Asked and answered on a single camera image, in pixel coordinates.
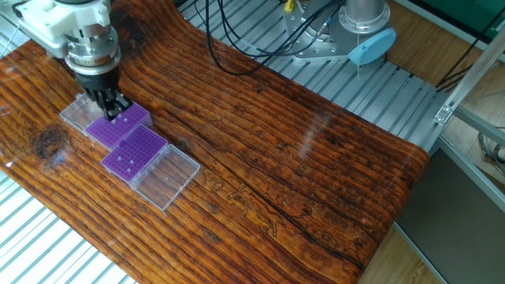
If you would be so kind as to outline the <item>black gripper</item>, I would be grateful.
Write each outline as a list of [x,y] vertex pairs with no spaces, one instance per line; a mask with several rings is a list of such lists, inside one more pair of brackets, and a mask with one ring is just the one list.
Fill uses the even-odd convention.
[[79,85],[88,98],[102,110],[103,116],[108,121],[112,121],[133,105],[133,102],[120,91],[120,76],[121,71],[118,65],[105,73],[96,75],[75,72]]

